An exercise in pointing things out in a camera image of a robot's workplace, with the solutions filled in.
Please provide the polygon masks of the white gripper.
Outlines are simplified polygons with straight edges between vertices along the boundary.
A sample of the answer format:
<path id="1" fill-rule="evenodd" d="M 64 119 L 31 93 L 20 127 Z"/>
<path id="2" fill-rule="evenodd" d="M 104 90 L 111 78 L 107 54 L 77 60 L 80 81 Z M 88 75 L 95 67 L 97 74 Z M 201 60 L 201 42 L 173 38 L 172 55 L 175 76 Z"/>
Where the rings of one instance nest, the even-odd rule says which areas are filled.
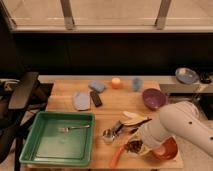
<path id="1" fill-rule="evenodd" d="M 139 135 L 142 142 L 145 144 L 141 147 L 138 152 L 139 156 L 144 156 L 148 154 L 151 149 L 158 148 L 165 139 L 165 131 L 159 124 L 153 122 L 147 122 L 139 128 Z M 139 137 L 129 137 L 125 144 L 132 141 L 140 141 Z"/>

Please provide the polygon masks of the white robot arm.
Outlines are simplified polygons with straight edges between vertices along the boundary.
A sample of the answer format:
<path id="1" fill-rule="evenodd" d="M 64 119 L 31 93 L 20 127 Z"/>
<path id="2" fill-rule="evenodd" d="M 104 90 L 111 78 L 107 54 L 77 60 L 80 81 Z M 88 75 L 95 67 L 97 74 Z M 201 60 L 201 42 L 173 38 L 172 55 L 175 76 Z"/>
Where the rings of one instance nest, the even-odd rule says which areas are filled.
<path id="1" fill-rule="evenodd" d="M 213 157 L 213 130 L 197 119 L 197 107 L 188 101 L 161 107 L 154 118 L 142 124 L 127 142 L 142 142 L 139 154 L 158 149 L 168 138 L 179 136 Z"/>

